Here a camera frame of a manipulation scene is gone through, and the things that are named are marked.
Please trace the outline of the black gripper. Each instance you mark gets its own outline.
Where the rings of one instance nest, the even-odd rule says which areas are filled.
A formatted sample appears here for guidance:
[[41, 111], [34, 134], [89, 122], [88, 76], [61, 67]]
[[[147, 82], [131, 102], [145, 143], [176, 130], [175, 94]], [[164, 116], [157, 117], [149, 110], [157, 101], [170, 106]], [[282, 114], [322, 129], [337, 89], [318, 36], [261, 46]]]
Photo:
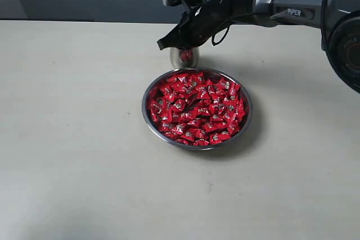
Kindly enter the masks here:
[[197, 48], [232, 22], [253, 15], [252, 6], [253, 0], [209, 0], [191, 14], [187, 23], [160, 38], [157, 46], [161, 51]]

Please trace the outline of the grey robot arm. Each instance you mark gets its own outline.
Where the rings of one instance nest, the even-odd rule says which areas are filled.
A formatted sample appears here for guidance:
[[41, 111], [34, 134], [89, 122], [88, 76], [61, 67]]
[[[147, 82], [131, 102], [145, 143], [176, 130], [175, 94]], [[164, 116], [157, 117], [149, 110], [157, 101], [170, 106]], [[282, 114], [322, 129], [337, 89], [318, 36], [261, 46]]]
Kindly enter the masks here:
[[158, 40], [160, 49], [193, 49], [233, 24], [319, 29], [336, 75], [359, 91], [359, 0], [163, 0], [184, 7], [180, 22]]

